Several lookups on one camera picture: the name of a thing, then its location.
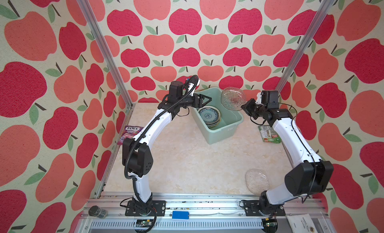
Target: apple-patterned wallpaper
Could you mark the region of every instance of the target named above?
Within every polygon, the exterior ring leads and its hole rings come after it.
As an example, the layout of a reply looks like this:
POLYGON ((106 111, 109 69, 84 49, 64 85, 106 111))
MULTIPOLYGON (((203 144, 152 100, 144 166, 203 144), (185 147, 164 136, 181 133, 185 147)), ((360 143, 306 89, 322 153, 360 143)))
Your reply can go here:
MULTIPOLYGON (((194 74, 198 90, 234 86, 251 98, 275 88, 320 1, 103 0, 99 27, 120 48, 111 51, 133 102, 160 102, 171 81, 194 74)), ((327 18, 317 43, 333 27, 327 18)), ((308 67, 305 55, 297 71, 308 67)))
POLYGON ((0 25, 0 233, 72 233, 125 103, 76 0, 0 0, 0 25))
POLYGON ((299 111, 311 147, 333 163, 326 191, 315 197, 339 233, 384 232, 383 11, 383 0, 337 0, 323 22, 334 28, 317 32, 330 37, 314 36, 309 67, 290 76, 283 101, 299 111))

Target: stack of plates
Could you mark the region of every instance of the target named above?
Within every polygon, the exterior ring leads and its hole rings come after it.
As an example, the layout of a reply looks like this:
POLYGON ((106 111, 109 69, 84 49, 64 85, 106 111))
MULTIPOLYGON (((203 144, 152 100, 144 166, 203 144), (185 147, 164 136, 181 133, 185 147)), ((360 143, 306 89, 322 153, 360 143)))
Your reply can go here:
POLYGON ((220 123, 220 111, 213 106, 204 106, 199 109, 199 115, 204 123, 209 127, 214 127, 220 123))

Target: green plastic bin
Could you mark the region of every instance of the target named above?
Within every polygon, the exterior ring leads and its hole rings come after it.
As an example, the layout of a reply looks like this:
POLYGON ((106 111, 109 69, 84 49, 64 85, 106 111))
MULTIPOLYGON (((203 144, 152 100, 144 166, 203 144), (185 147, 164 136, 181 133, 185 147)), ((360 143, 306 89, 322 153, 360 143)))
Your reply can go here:
POLYGON ((224 108, 224 106, 221 104, 221 89, 219 88, 213 87, 199 91, 197 93, 211 97, 212 101, 209 102, 209 104, 207 105, 214 106, 220 111, 221 114, 220 123, 212 128, 208 128, 199 115, 199 109, 191 109, 192 116, 196 121, 197 126, 199 127, 207 143, 213 144, 219 142, 220 140, 233 136, 235 134, 237 126, 244 120, 243 115, 238 111, 227 110, 226 108, 224 108))

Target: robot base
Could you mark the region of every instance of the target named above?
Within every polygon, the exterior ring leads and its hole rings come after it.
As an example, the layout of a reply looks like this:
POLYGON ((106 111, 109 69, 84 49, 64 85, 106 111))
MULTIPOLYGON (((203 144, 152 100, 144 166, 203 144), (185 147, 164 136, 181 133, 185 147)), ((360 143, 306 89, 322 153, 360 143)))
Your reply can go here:
MULTIPOLYGON (((242 202, 244 203, 243 208, 246 216, 273 216, 273 214, 265 215, 259 211, 260 207, 258 200, 243 200, 242 202)), ((284 207, 277 207, 276 216, 285 216, 284 207)))
MULTIPOLYGON (((149 214, 144 215, 145 212, 142 212, 135 204, 140 204, 137 200, 130 200, 127 204, 127 209, 125 211, 125 216, 154 216, 151 211, 149 214)), ((149 205, 155 208, 157 216, 164 216, 166 212, 166 201, 165 200, 153 200, 152 204, 149 205)))

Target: beige table surface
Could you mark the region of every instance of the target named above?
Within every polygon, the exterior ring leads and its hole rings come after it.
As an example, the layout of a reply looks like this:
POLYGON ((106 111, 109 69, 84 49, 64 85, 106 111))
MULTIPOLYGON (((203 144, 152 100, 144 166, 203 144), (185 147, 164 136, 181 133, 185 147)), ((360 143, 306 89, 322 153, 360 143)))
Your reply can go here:
MULTIPOLYGON (((156 112, 155 103, 137 103, 129 125, 145 126, 156 112)), ((176 116, 157 137, 151 149, 153 167, 148 173, 152 192, 183 194, 251 194, 245 173, 262 169, 270 187, 284 182, 292 167, 282 144, 262 141, 257 125, 241 111, 244 121, 235 135, 209 145, 191 114, 176 116)), ((179 115, 187 113, 181 109, 179 115)), ((132 192, 124 177, 120 147, 106 182, 106 192, 132 192)))

